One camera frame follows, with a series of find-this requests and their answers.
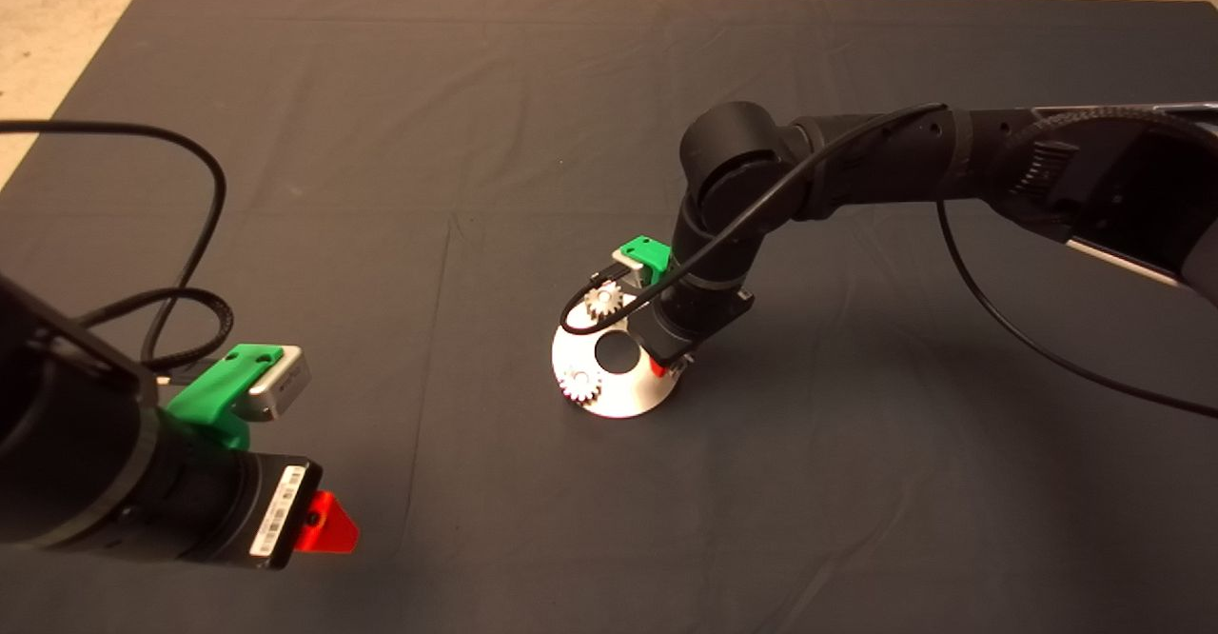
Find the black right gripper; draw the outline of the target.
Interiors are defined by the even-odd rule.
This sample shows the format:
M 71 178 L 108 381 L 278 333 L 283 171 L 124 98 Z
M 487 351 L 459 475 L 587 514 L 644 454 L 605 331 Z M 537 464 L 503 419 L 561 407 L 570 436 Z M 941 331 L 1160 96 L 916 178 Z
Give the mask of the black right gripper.
M 650 357 L 650 374 L 666 375 L 755 302 L 744 288 L 666 288 L 630 314 L 628 333 Z

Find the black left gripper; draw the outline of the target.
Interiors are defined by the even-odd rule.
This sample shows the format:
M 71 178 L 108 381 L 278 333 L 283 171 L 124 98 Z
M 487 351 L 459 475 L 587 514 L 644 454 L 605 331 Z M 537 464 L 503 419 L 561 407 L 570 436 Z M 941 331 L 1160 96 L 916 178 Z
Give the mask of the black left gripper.
M 302 456 L 241 453 L 239 494 L 209 561 L 284 570 L 295 552 L 354 552 L 361 531 L 339 496 L 322 489 L 324 469 Z

